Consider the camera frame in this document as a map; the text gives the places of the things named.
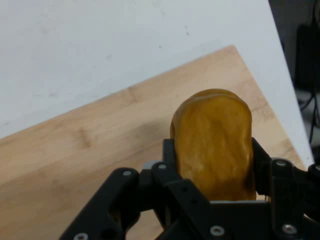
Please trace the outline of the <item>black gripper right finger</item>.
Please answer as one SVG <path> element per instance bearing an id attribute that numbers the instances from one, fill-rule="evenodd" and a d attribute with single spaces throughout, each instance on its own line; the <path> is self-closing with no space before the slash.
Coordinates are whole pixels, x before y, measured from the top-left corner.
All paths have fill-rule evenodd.
<path id="1" fill-rule="evenodd" d="M 271 234 L 276 240 L 320 238 L 320 166 L 297 168 L 272 158 L 252 139 L 255 189 L 269 198 Z"/>

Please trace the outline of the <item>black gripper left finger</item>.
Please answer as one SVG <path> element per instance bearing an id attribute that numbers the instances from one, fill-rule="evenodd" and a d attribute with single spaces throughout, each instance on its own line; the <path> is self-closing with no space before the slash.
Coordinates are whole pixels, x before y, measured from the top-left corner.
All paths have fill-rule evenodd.
<path id="1" fill-rule="evenodd" d="M 162 161 L 141 172 L 114 170 L 61 235 L 62 240 L 124 240 L 144 211 L 154 210 L 164 231 L 159 240 L 209 240 L 200 214 L 209 202 L 175 169 L 174 141 L 163 141 Z"/>

